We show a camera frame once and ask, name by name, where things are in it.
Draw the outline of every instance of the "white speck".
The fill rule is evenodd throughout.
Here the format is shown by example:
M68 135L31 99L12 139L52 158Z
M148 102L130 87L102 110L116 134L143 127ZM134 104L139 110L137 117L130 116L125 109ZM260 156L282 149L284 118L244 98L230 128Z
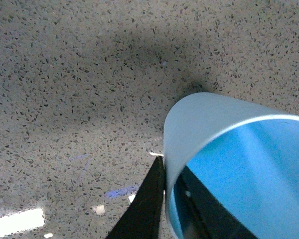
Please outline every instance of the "white speck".
M53 237L53 234L52 234L52 233L48 233L48 234L45 234L45 235L44 235L44 238L51 238L51 237Z
M164 156L164 154L159 154L159 153L153 153L153 152L149 152L150 155L153 156Z
M130 203L132 203L132 201L134 200L134 198L135 198L135 194L132 194L132 195L129 196Z
M97 214L97 215L104 215L105 209L104 205L99 205L99 206L93 206L92 210Z
M189 198L191 197L191 193L189 191L186 191L185 193L186 193L187 197L189 197Z

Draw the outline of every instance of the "speckled countertop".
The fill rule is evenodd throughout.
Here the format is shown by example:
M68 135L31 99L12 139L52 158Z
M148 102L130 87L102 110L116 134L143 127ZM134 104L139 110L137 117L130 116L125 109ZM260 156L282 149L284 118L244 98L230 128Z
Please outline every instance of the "speckled countertop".
M299 115L299 1L0 0L0 216L45 214L6 238L104 238L202 91Z

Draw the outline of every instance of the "light blue cylinder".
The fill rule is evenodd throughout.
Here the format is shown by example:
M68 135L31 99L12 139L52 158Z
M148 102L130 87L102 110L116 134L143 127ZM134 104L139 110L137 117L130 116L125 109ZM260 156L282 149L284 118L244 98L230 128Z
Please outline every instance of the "light blue cylinder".
M179 101L164 125L166 216L183 239L173 187L187 165L259 239L299 239L299 116L212 93Z

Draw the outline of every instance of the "terrazzo surface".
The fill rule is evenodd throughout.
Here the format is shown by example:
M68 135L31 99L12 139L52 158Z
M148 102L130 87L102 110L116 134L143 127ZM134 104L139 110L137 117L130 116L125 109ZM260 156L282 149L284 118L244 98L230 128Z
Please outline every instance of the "terrazzo surface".
M0 1L0 217L45 220L5 238L104 238L195 92L299 115L299 1Z

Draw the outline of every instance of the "black object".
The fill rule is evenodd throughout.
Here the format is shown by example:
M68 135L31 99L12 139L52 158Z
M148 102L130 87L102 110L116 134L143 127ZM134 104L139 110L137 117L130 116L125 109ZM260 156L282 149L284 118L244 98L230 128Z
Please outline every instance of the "black object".
M165 169L158 156L130 207L106 239L157 239L164 189ZM257 239L187 166L176 181L174 194L183 238Z
M187 166L176 181L174 194L185 239L257 239Z
M107 239L157 239L165 188L165 169L156 157L130 207Z

